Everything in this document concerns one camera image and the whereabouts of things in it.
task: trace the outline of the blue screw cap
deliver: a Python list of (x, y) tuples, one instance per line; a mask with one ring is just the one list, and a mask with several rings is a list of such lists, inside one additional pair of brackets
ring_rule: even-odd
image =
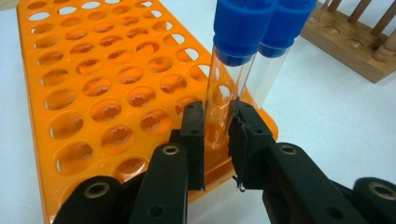
[(283, 55), (303, 30), (305, 22), (315, 8), (315, 0), (278, 0), (278, 6), (268, 25), (259, 53), (268, 58)]
[(277, 0), (218, 0), (213, 38), (218, 58), (229, 66), (248, 62), (276, 6)]

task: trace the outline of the test tube rack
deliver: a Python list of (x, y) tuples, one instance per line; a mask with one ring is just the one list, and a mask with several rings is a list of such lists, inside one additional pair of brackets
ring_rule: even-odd
[[(210, 53), (158, 0), (21, 0), (17, 7), (44, 222), (83, 180), (145, 171), (204, 101)], [(261, 110), (277, 138), (277, 127)], [(234, 174), (205, 153), (206, 192)], [(203, 196), (190, 191), (189, 202)]]
[(374, 83), (394, 72), (396, 31), (381, 33), (395, 16), (396, 1), (374, 29), (358, 21), (371, 0), (361, 0), (349, 17), (336, 10), (341, 0), (329, 2), (317, 1), (301, 36)]

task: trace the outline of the white countertop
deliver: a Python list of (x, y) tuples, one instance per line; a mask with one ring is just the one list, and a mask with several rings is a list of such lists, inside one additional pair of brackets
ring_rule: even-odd
[[(350, 14), (357, 0), (340, 10)], [(374, 26), (391, 0), (373, 1), (361, 20)], [(208, 49), (215, 0), (162, 3)], [(395, 29), (395, 20), (385, 30)], [(0, 12), (0, 220), (42, 223), (35, 155), (15, 9)], [(375, 176), (396, 183), (396, 73), (373, 84), (298, 37), (264, 108), (278, 141), (302, 147), (332, 180), (349, 188)], [(258, 190), (240, 193), (233, 180), (190, 204), (189, 223), (269, 223)]]

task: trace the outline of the wooden peg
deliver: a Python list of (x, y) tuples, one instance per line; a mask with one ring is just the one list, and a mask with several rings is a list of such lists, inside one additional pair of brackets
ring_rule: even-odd
[(396, 0), (393, 1), (392, 5), (388, 8), (388, 10), (385, 12), (385, 14), (382, 16), (381, 20), (376, 24), (372, 32), (370, 33), (371, 35), (380, 35), (382, 34), (382, 31), (384, 31), (385, 27), (390, 23), (390, 21), (395, 17), (396, 14)]
[(396, 30), (390, 34), (387, 41), (381, 45), (373, 54), (374, 60), (384, 63), (396, 54)]
[(328, 12), (334, 13), (337, 8), (340, 6), (342, 0), (332, 0), (332, 2), (329, 5), (329, 8), (327, 8)]
[(364, 10), (369, 6), (370, 2), (371, 0), (361, 0), (356, 6), (355, 10), (353, 10), (350, 17), (347, 19), (347, 22), (355, 24)]

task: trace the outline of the test tube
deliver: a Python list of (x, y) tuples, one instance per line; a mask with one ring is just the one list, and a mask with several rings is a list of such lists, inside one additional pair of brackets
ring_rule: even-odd
[(205, 149), (227, 147), (228, 129), (276, 0), (219, 0), (205, 101)]
[(244, 87), (242, 101), (256, 109), (262, 107), (294, 38), (302, 31), (315, 3), (315, 0), (279, 1), (259, 44), (259, 53)]

